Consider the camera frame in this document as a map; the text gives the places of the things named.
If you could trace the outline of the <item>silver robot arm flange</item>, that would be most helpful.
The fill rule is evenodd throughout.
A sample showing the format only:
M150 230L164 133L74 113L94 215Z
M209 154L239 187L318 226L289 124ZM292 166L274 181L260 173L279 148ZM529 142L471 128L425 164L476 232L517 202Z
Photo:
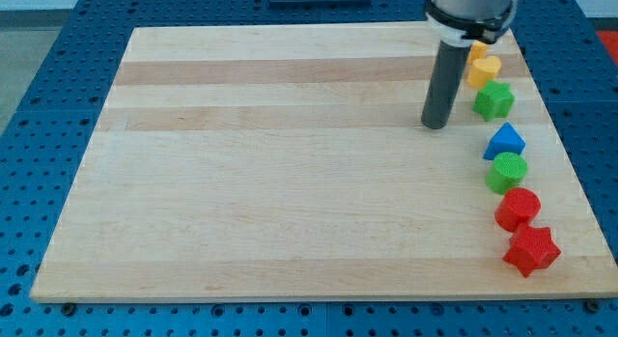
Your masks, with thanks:
M520 0L425 0L425 15L442 42L495 44L513 22Z

